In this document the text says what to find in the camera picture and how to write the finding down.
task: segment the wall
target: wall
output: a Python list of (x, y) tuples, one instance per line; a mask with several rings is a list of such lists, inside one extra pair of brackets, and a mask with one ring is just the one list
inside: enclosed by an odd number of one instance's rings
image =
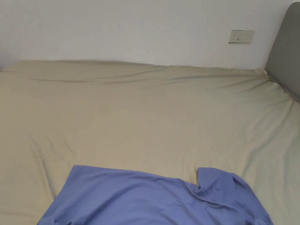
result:
[[(0, 67), (99, 59), (263, 68), (293, 0), (1, 0)], [(250, 45), (232, 29), (255, 30)]]

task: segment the fitted sheet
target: fitted sheet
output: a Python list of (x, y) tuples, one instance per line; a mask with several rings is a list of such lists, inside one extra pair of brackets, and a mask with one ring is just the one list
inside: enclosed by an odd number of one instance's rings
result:
[(22, 61), (0, 73), (0, 217), (36, 224), (73, 165), (197, 183), (236, 173), (274, 224), (300, 219), (300, 106), (255, 70)]

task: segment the wall socket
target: wall socket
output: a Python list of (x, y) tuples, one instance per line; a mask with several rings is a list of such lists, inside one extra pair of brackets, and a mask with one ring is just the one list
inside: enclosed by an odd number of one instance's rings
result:
[(251, 43), (254, 31), (232, 30), (228, 43)]

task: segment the mattress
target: mattress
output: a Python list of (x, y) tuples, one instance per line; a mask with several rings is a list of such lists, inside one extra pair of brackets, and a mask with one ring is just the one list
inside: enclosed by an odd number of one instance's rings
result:
[(36, 224), (73, 165), (197, 183), (235, 173), (274, 224), (300, 219), (300, 105), (261, 71), (21, 61), (0, 73), (0, 217)]

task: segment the gray headboard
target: gray headboard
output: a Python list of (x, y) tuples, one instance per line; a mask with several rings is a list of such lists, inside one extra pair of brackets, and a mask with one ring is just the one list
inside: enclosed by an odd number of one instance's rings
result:
[(287, 10), (265, 70), (272, 81), (300, 102), (300, 2)]

